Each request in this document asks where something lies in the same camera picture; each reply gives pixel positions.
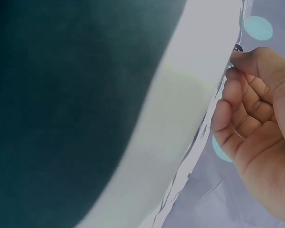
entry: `dark teal fabric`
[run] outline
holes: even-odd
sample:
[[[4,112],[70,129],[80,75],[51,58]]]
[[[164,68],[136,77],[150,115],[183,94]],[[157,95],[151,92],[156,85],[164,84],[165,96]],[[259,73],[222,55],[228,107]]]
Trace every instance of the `dark teal fabric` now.
[[[0,0],[0,228],[72,228],[91,209],[184,3]]]

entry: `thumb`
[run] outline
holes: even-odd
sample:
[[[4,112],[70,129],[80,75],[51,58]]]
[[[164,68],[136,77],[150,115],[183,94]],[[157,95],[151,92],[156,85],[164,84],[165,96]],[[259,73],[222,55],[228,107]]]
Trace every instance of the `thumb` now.
[[[285,59],[267,47],[232,53],[231,63],[240,71],[262,79],[273,92],[275,117],[285,138]]]

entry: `fingernail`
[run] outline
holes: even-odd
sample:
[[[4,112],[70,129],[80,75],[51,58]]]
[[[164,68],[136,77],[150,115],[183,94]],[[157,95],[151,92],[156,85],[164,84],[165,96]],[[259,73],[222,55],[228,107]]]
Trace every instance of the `fingernail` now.
[[[232,51],[231,57],[238,57],[238,56],[241,56],[242,54],[243,52],[241,51]]]

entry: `finger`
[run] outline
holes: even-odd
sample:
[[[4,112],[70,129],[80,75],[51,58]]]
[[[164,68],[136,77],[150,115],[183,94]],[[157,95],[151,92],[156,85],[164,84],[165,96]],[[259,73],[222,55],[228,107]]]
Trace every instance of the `finger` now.
[[[220,148],[233,160],[244,139],[234,131],[231,116],[231,105],[219,100],[211,120],[211,128]]]
[[[260,99],[259,95],[249,85],[244,74],[232,67],[227,70],[226,78],[229,80],[234,79],[240,82],[243,90],[242,103],[247,111],[247,114],[258,120],[260,123],[274,120],[274,110],[272,105]]]
[[[222,99],[227,101],[232,109],[231,122],[234,130],[242,138],[250,136],[261,123],[249,116],[242,104],[241,84],[237,80],[227,80],[223,91]]]
[[[285,83],[285,59],[267,47],[232,52],[230,61],[240,71],[261,78],[272,91]]]
[[[264,84],[264,82],[255,76],[244,74],[244,77],[250,87],[256,92],[256,94],[265,102],[272,105],[272,92]]]
[[[272,91],[275,116],[285,138],[285,59],[260,47],[244,54],[234,52],[230,61],[240,71],[261,78]]]

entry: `turquoise polka dot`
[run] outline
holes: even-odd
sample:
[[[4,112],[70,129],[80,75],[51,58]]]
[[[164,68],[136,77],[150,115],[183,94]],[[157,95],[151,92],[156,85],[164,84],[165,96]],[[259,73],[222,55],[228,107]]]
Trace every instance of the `turquoise polka dot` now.
[[[219,147],[219,144],[214,138],[214,136],[212,137],[212,146],[213,146],[215,153],[220,159],[227,161],[227,162],[232,162],[231,159],[225,154],[225,152],[223,152],[222,149]]]
[[[251,37],[257,40],[269,40],[274,33],[270,22],[258,16],[246,18],[244,29]]]

